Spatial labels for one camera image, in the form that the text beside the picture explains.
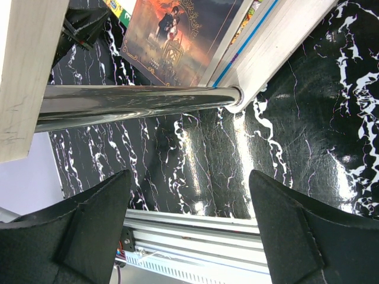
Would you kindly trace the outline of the dark tale of two cities book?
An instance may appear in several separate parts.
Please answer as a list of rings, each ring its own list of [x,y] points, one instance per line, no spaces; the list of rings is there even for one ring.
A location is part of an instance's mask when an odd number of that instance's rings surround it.
[[[206,86],[250,4],[137,1],[120,53],[154,85]]]

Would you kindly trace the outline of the two-tier wooden shelf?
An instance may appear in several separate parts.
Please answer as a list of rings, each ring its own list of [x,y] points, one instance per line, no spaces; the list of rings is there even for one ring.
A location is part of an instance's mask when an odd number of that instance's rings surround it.
[[[39,132],[218,106],[238,112],[334,4],[283,1],[220,86],[183,87],[51,85],[68,1],[2,1],[1,162],[27,157]]]

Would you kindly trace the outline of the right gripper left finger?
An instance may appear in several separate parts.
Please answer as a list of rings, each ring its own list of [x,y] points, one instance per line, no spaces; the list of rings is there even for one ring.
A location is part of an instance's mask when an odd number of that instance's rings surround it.
[[[108,283],[130,199],[131,173],[1,223],[1,283]]]

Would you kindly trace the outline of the blue paperback book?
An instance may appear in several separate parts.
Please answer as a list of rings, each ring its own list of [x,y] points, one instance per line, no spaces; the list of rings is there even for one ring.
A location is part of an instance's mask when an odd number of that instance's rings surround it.
[[[248,44],[258,35],[265,22],[283,1],[243,1],[227,30],[213,62],[204,75],[207,86],[220,86],[226,74],[231,71],[236,60],[242,56]]]

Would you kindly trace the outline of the green 65-storey treehouse book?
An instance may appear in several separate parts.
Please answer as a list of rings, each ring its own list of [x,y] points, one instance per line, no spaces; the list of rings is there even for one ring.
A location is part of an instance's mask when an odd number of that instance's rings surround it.
[[[112,13],[127,28],[129,26],[136,0],[103,0]]]

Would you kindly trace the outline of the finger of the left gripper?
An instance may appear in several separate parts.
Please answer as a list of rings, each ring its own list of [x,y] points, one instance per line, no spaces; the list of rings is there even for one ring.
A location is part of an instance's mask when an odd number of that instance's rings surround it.
[[[52,67],[55,67],[74,45],[83,50],[93,49],[109,16],[109,8],[79,9],[69,7],[63,22]]]

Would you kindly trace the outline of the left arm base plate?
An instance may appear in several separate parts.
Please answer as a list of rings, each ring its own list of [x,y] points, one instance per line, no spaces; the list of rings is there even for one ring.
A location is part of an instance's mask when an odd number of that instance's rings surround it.
[[[123,227],[118,245],[118,252],[123,258],[126,258],[126,252],[135,252],[135,239],[133,229],[130,227]]]

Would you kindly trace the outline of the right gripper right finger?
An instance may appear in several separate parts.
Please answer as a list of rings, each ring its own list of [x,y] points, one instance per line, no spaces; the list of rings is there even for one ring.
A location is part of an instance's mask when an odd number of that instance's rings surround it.
[[[249,189],[273,283],[378,283],[378,221],[252,170]]]

